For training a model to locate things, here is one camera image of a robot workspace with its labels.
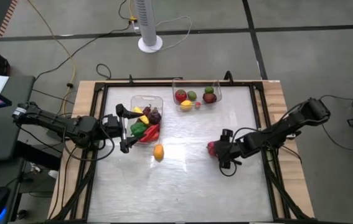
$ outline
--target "white tower fan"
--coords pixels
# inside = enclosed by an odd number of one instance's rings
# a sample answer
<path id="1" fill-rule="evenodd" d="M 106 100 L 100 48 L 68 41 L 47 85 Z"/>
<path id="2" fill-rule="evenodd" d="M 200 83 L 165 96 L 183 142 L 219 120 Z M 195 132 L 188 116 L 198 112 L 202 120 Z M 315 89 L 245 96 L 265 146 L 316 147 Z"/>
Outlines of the white tower fan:
<path id="1" fill-rule="evenodd" d="M 138 13 L 141 38 L 139 49 L 146 53 L 155 53 L 162 47 L 162 39 L 157 36 L 154 20 L 153 5 L 151 0 L 134 0 L 136 12 Z"/>

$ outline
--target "lemon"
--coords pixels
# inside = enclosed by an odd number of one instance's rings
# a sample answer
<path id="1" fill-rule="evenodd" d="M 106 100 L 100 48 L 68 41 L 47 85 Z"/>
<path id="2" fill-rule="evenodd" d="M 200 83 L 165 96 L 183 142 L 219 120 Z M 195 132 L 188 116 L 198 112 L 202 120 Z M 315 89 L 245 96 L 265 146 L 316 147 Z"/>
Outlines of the lemon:
<path id="1" fill-rule="evenodd" d="M 190 100 L 185 100 L 181 103 L 182 111 L 189 111 L 193 108 L 193 103 Z"/>

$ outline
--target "yellow lemon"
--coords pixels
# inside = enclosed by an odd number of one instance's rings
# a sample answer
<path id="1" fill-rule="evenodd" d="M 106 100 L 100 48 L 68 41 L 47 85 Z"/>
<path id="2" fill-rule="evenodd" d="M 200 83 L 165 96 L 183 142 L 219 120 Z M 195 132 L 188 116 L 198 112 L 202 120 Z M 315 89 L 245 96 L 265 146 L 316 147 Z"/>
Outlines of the yellow lemon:
<path id="1" fill-rule="evenodd" d="M 185 100 L 181 103 L 182 111 L 189 111 L 193 108 L 193 103 L 190 100 Z"/>
<path id="2" fill-rule="evenodd" d="M 164 147 L 161 144 L 156 145 L 153 154 L 157 161 L 161 161 L 164 158 Z"/>

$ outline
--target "gray floor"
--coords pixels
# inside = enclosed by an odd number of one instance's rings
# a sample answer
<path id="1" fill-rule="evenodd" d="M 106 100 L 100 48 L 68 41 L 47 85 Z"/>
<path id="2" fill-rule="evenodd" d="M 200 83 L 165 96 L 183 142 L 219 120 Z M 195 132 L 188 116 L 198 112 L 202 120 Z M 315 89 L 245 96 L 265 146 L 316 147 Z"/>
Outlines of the gray floor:
<path id="1" fill-rule="evenodd" d="M 121 1 L 34 1 L 56 34 L 90 34 L 124 27 L 117 15 Z M 191 16 L 193 28 L 247 27 L 241 1 L 153 0 L 156 20 Z M 249 0 L 255 27 L 329 26 L 353 24 L 353 1 Z M 186 21 L 159 29 L 186 29 Z M 5 36 L 49 35 L 42 21 L 25 0 L 18 4 Z M 353 30 L 257 33 L 268 78 L 281 80 L 286 102 L 293 106 L 324 94 L 353 97 Z M 183 36 L 165 36 L 170 45 Z M 77 81 L 99 80 L 95 67 L 105 63 L 114 78 L 175 77 L 222 78 L 226 70 L 235 78 L 260 79 L 249 34 L 190 35 L 182 44 L 154 55 L 141 53 L 136 37 L 100 39 L 76 54 Z M 62 41 L 70 51 L 88 40 Z M 0 42 L 0 54 L 9 59 L 13 75 L 37 75 L 57 66 L 67 56 L 52 40 Z M 69 63 L 42 77 L 37 90 L 63 97 L 71 77 Z M 60 101 L 33 93 L 45 110 L 57 112 Z M 325 98 L 332 112 L 326 128 L 341 144 L 353 147 L 353 117 L 350 101 Z M 48 143 L 42 128 L 29 129 Z M 35 144 L 28 135 L 20 139 Z M 333 145 L 321 127 L 304 128 L 298 137 L 305 178 L 316 217 L 334 222 L 353 222 L 353 152 Z M 50 200 L 24 197 L 21 208 L 32 211 L 19 223 L 46 217 Z"/>

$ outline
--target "plastic container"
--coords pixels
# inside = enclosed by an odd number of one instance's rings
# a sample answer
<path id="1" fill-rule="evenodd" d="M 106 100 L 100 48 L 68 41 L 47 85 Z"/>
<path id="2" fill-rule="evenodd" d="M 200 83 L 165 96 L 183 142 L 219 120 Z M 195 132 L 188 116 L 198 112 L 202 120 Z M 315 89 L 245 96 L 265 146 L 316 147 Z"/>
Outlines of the plastic container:
<path id="1" fill-rule="evenodd" d="M 203 100 L 203 94 L 205 93 L 205 88 L 207 86 L 211 86 L 214 89 L 214 94 L 216 95 L 216 101 L 213 103 L 206 103 Z M 175 93 L 178 90 L 184 90 L 186 93 L 188 91 L 194 91 L 197 95 L 195 100 L 189 99 L 187 97 L 186 100 L 192 102 L 192 106 L 182 106 L 180 101 L 178 101 L 175 97 Z M 214 82 L 191 82 L 189 80 L 181 80 L 180 78 L 175 78 L 172 80 L 172 97 L 174 98 L 174 102 L 177 105 L 176 109 L 178 111 L 188 112 L 188 111 L 199 111 L 199 110 L 207 110 L 213 108 L 217 102 L 222 100 L 222 92 L 220 91 L 220 84 L 218 80 Z"/>
<path id="2" fill-rule="evenodd" d="M 151 109 L 153 110 L 154 108 L 157 108 L 158 110 L 158 113 L 161 115 L 162 117 L 162 108 L 163 108 L 163 100 L 161 97 L 159 96 L 134 96 L 132 97 L 131 99 L 131 111 L 133 111 L 133 109 L 135 107 L 138 107 L 140 108 L 142 111 L 145 109 L 145 107 L 147 106 L 150 106 L 151 105 Z M 138 119 L 139 118 L 134 118 L 134 119 L 129 119 L 128 121 L 128 127 L 126 129 L 126 135 L 128 137 L 132 136 L 132 132 L 131 132 L 131 126 L 138 122 Z M 156 144 L 157 142 L 159 141 L 159 138 L 158 140 L 156 141 L 149 141 L 149 142 L 141 142 L 141 141 L 138 141 L 137 144 L 145 144 L 145 145 L 151 145 L 151 144 Z"/>

